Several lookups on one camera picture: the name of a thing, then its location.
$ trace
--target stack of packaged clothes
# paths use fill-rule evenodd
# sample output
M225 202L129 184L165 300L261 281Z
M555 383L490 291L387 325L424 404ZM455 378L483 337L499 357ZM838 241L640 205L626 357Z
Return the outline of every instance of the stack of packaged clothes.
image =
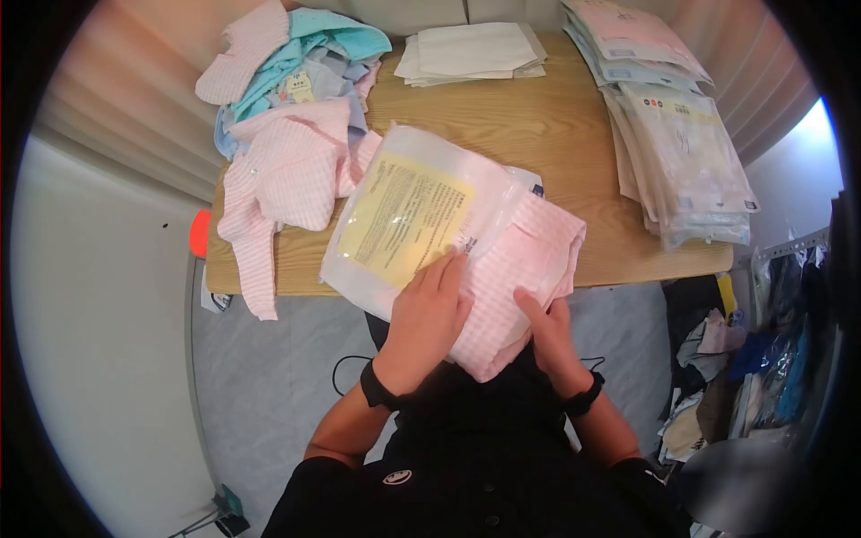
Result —
M485 22L429 28L407 37L394 74L413 87L543 77L545 59L547 53L529 24Z
M715 102L712 84L657 16L602 0L561 0L562 29L604 94L619 191L642 205L664 249L690 238L748 244L759 202Z
M285 225L324 230L335 199L362 179L381 142L365 98L392 45L377 28L326 9L287 12L278 0L224 35L230 49L195 85L220 105L215 145L232 160L217 230L251 312L277 319L273 235Z

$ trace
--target sleeve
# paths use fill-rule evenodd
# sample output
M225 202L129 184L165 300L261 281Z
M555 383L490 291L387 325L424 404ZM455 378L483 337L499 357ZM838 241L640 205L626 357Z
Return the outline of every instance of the sleeve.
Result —
M262 538L296 535L297 529L319 522L317 515L329 509L331 490L353 471L342 461L325 456L309 458L293 471Z
M643 526L657 536L690 536L691 520L674 502L648 461L630 458L610 468L610 477Z

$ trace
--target black cable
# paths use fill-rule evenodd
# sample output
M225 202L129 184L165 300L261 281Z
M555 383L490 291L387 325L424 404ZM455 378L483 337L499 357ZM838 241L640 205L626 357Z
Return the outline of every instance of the black cable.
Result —
M335 384L335 373L338 371L338 366L340 366L341 362L346 361L347 359L364 359L366 361L370 361L371 357L366 357L364 355L347 355L338 359L338 362L335 363L335 368L331 370L331 385L332 388L335 389L335 392L341 396L344 396L344 393L338 390L338 385Z
M589 368L589 371L590 371L590 372L594 372L594 371L595 371L595 368L597 368L597 367L601 366L602 364L604 364L604 361L606 361L607 359L605 359L604 357L600 356L600 357L591 357L591 358L588 358L588 359L580 359L580 360L581 360L581 361L583 361L583 362L586 362L586 361L599 361L599 362L596 362L596 363L595 363L595 366L593 366L593 367Z

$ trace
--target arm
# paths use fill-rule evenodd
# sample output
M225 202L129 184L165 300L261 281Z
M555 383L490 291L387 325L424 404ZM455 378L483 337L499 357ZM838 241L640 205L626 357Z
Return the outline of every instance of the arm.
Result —
M420 270L395 299L388 338L371 367L395 396L415 391L460 336L472 308L458 291L466 261L465 254L450 251ZM356 384L323 417L305 459L327 456L360 467L390 414L382 405L369 407Z
M565 300L554 300L548 312L522 288L515 291L514 300L530 319L536 364L548 375L554 390L564 399L589 390L592 374L571 340L571 314ZM634 431L603 390L589 412L570 418L584 453L602 465L611 467L641 457Z

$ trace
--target packaged pink clothing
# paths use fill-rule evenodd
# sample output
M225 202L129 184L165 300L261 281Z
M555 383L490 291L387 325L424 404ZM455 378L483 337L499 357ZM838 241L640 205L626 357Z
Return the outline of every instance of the packaged pink clothing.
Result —
M279 0L267 0L227 25L224 35L230 49L219 54L197 79L197 96L215 105L241 100L257 68L290 40L289 29L289 15Z
M585 222L533 194L539 182L425 131L391 127L347 200L320 280L388 321L416 271L452 245L467 252L461 292L474 304L450 356L488 381L530 339L514 288L545 306L573 291Z
M712 84L709 73L660 17L605 0L561 0L586 26L606 59L670 62Z
M335 199L351 193L380 144L373 131L347 146L350 99L272 108L230 133L246 146L224 176L218 233L232 244L248 309L278 319L272 236L283 225L324 230Z

